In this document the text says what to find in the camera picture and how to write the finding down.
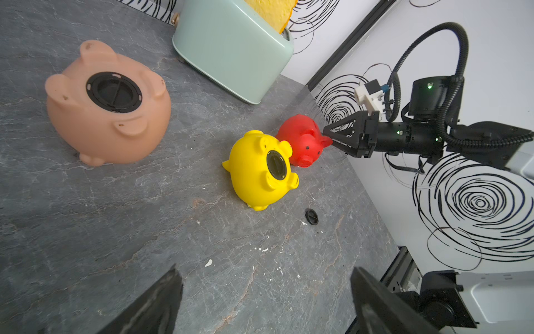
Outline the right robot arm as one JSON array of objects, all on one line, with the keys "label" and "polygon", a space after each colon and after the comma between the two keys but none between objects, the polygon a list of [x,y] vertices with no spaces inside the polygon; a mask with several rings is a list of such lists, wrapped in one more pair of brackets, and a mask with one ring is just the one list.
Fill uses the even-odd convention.
[{"label": "right robot arm", "polygon": [[[451,76],[414,81],[409,103],[401,104],[399,70],[424,40],[441,31],[452,32],[459,46]],[[533,178],[533,131],[499,122],[458,122],[465,83],[469,40],[455,22],[441,23],[423,33],[403,53],[383,86],[372,81],[355,89],[363,111],[324,127],[333,146],[355,158],[415,154],[436,164],[445,151],[502,171]]]}]

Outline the pink piggy bank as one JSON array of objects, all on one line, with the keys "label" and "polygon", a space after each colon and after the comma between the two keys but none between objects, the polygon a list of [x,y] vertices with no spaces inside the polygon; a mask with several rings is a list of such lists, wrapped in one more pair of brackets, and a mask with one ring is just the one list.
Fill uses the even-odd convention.
[{"label": "pink piggy bank", "polygon": [[45,90],[52,125],[89,166],[142,160],[168,129],[164,79],[98,40],[83,42],[79,58],[50,76]]}]

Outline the red piggy bank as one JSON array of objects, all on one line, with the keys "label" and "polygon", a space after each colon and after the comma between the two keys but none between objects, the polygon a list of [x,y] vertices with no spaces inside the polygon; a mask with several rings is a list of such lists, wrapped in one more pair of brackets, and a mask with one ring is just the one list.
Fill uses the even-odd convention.
[{"label": "red piggy bank", "polygon": [[315,121],[302,114],[287,119],[275,137],[291,145],[293,153],[289,162],[301,168],[310,167],[332,145],[332,139],[322,135]]}]

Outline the black plug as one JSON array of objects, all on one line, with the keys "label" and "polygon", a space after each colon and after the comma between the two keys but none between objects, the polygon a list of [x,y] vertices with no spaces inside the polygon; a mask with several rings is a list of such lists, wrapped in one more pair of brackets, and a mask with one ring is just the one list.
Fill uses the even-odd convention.
[{"label": "black plug", "polygon": [[317,225],[319,221],[317,212],[311,208],[305,210],[305,219],[309,225]]},{"label": "black plug", "polygon": [[284,180],[287,175],[286,161],[284,157],[276,150],[271,150],[266,156],[268,172],[276,180]]}]

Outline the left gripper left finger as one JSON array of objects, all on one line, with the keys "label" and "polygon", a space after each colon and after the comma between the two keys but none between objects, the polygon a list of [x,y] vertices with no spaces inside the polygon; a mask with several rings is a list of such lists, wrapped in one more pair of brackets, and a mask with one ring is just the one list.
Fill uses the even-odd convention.
[{"label": "left gripper left finger", "polygon": [[182,277],[172,266],[98,334],[173,333],[183,289]]}]

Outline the yellow piggy bank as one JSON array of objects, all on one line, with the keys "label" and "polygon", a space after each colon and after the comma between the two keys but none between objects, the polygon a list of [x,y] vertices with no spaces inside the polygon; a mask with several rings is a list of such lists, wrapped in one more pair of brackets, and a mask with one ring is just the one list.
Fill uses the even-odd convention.
[{"label": "yellow piggy bank", "polygon": [[[287,175],[284,180],[276,180],[268,172],[266,156],[271,150],[278,151],[286,161]],[[298,188],[299,176],[291,171],[289,163],[292,153],[292,147],[287,141],[279,141],[259,130],[251,130],[233,145],[229,159],[222,163],[222,167],[230,173],[237,196],[259,212]]]}]

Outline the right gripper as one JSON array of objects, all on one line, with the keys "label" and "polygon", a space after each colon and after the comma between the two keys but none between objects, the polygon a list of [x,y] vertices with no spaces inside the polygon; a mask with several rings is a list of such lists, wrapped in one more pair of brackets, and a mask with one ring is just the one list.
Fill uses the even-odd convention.
[{"label": "right gripper", "polygon": [[[425,122],[381,122],[378,112],[352,114],[326,125],[323,134],[332,145],[354,158],[370,158],[375,152],[390,155],[415,154],[436,164],[443,157],[444,142],[435,125]],[[336,140],[355,137],[358,145],[349,146]]]}]

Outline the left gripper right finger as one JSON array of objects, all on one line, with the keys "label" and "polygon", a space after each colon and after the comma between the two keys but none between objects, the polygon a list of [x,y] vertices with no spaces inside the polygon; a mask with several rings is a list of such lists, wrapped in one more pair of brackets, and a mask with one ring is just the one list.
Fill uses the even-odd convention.
[{"label": "left gripper right finger", "polygon": [[438,333],[362,267],[350,277],[359,333]]}]

